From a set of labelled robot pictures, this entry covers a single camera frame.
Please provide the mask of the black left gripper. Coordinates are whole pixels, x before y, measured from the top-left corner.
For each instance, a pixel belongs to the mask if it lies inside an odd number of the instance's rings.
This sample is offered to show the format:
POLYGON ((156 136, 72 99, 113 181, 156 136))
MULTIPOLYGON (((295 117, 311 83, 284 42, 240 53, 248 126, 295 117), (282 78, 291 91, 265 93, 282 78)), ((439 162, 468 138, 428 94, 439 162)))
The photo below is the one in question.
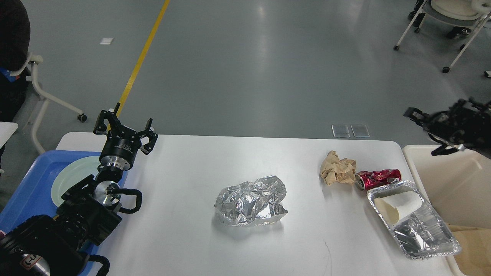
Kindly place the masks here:
POLYGON ((152 128, 153 119, 149 118, 144 130, 135 133, 135 139, 124 138, 124 130, 117 112, 120 103, 112 110, 102 110, 94 126, 95 135, 106 136, 99 161, 103 166, 113 166, 123 171, 133 168, 138 150, 149 155, 156 144, 158 134, 152 128))

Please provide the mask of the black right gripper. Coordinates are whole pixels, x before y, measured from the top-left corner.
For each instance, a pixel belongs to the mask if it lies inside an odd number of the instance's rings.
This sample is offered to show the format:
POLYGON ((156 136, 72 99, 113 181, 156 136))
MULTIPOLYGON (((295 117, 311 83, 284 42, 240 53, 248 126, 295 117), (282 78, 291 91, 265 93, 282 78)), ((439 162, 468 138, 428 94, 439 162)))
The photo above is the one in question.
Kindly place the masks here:
POLYGON ((449 110, 432 115, 417 108, 404 112, 416 125, 428 125, 428 135, 438 140, 432 156, 451 155, 470 149, 490 158, 490 102, 459 99, 449 110))

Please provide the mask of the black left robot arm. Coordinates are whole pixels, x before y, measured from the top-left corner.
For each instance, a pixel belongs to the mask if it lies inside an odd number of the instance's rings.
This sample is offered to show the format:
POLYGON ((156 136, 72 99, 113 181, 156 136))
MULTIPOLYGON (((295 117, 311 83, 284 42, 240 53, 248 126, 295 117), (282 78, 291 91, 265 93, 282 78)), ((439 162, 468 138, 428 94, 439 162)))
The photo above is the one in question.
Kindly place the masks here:
POLYGON ((89 262, 101 265, 97 275, 109 273, 110 262, 82 250, 99 246, 116 229, 120 213, 142 207, 140 190, 119 186, 133 168, 138 151, 148 155, 158 135, 150 118, 142 131, 124 126, 113 111, 102 110, 93 133, 106 136, 97 175, 88 175, 63 193, 56 215, 33 215, 1 239, 2 276, 79 276, 89 262))

